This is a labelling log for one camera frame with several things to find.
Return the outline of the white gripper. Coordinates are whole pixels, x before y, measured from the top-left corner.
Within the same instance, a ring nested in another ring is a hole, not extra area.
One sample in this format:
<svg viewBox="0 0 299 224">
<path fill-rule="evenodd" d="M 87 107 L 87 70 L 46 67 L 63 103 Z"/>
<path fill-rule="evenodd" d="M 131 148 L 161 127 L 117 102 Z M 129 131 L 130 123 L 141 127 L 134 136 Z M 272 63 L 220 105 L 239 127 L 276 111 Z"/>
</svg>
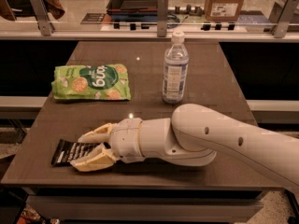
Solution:
<svg viewBox="0 0 299 224">
<path fill-rule="evenodd" d="M 113 166 L 120 158 L 125 163 L 140 162 L 145 159 L 139 145 L 142 119 L 124 119 L 119 123 L 107 123 L 83 134 L 80 143 L 98 143 L 88 155 L 72 160 L 70 164 L 80 172 L 103 170 Z M 105 147 L 108 142 L 111 148 Z"/>
</svg>

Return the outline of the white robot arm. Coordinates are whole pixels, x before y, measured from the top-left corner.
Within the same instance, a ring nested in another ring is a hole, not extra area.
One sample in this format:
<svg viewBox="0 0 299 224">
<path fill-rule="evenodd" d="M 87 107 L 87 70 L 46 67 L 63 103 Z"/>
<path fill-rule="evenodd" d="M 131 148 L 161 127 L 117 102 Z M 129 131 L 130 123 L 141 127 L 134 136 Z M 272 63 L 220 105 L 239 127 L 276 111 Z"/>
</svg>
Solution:
<svg viewBox="0 0 299 224">
<path fill-rule="evenodd" d="M 158 158 L 173 164 L 205 166 L 222 152 L 241 160 L 284 189 L 299 190 L 299 139 L 232 119 L 202 105 L 186 104 L 166 119 L 124 119 L 83 134 L 96 143 L 71 161 L 80 172 L 106 169 L 116 161 Z"/>
</svg>

